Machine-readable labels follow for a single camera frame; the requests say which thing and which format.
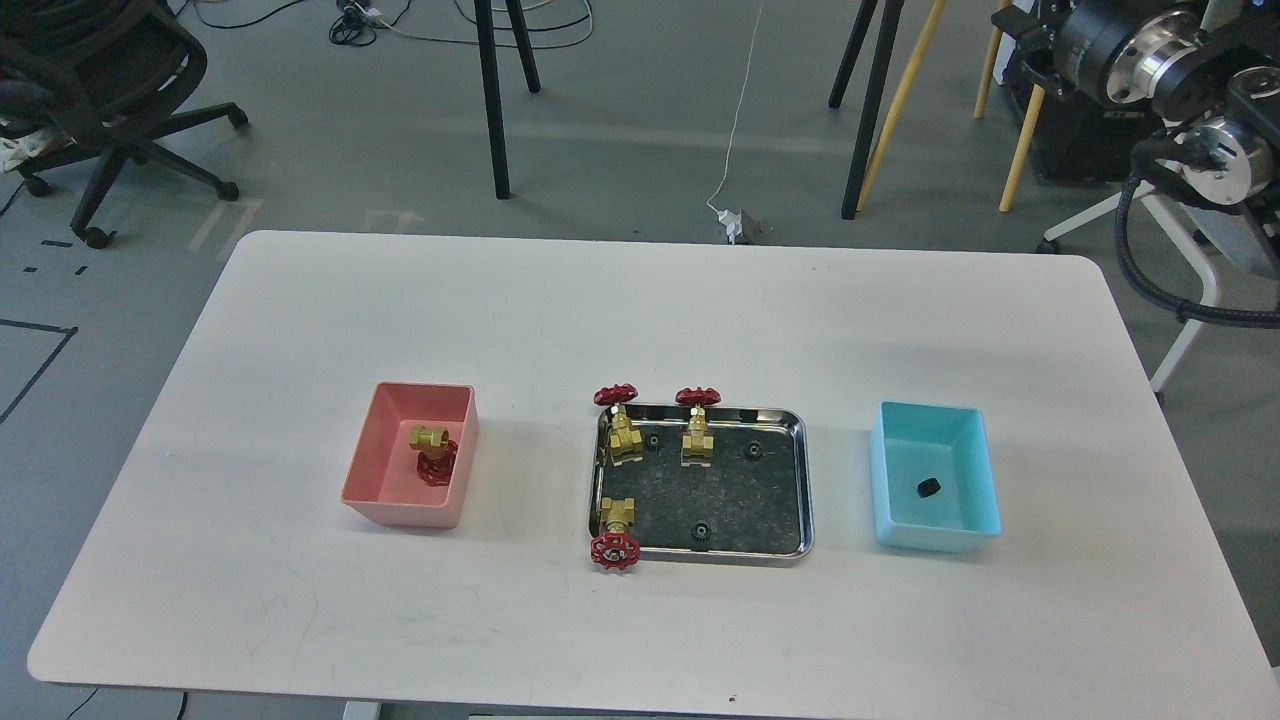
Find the stainless steel tray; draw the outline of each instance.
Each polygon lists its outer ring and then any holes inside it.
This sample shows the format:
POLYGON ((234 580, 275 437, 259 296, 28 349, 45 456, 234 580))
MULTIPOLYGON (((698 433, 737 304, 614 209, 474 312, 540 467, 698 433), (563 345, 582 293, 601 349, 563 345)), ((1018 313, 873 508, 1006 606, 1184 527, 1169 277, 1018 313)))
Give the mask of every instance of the stainless steel tray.
POLYGON ((689 407, 625 407, 645 439, 644 456, 613 464, 609 411, 602 413, 588 512, 591 536, 600 530, 602 497, 634 497, 631 536, 645 560, 786 565, 809 552, 813 506, 800 418, 786 410, 707 407, 714 457, 708 468, 685 468, 680 445, 689 407))

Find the office chair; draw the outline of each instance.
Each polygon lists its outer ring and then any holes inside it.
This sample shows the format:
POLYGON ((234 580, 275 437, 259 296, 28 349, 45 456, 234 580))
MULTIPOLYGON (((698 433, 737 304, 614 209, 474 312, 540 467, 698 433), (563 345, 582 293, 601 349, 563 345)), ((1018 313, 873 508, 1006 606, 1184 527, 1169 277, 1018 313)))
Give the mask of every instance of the office chair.
POLYGON ((0 135, 22 137, 45 124, 74 142, 18 167, 33 196, 50 186, 37 173, 97 158, 72 217, 72 231, 95 250, 114 232, 90 220, 124 161, 155 160, 205 184, 221 200, 239 188, 161 147, 160 137, 227 118, 248 117, 234 102, 175 113, 205 74, 200 42, 157 0, 36 0, 0 8, 0 135))

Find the white table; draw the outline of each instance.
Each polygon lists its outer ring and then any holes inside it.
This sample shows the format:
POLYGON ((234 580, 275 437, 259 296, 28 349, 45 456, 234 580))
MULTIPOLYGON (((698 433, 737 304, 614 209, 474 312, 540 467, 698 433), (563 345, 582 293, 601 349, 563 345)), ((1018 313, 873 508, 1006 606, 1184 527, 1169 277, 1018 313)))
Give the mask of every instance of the white table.
POLYGON ((1280 716, 1101 273, 1036 255, 253 233, 28 664, 512 712, 1280 716), (476 387, 456 530, 338 501, 385 379, 476 387), (596 570, 591 393, 616 382, 799 414, 809 556, 596 570), (876 543, 884 398, 984 411, 1004 537, 876 543))

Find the pink bin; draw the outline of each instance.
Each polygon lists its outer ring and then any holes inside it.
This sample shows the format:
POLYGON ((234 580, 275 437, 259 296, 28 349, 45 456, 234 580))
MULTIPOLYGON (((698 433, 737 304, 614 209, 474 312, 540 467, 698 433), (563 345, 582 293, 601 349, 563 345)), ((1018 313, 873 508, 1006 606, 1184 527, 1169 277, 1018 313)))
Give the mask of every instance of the pink bin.
POLYGON ((457 527, 477 430, 471 386, 378 383, 342 501, 381 525, 457 527), (443 427, 458 443, 448 486, 430 487, 419 478, 417 451, 408 446, 413 425, 443 427))

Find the blue bin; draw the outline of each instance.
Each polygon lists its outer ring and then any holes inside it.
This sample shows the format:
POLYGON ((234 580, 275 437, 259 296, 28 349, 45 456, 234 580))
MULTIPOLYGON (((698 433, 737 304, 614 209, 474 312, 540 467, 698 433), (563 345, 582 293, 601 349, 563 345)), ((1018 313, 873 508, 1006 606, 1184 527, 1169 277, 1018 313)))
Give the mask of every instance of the blue bin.
POLYGON ((881 402, 870 451, 881 544, 969 552, 1000 536, 996 483, 978 410, 881 402), (938 486, 933 495, 928 486, 920 488, 929 478, 938 486))

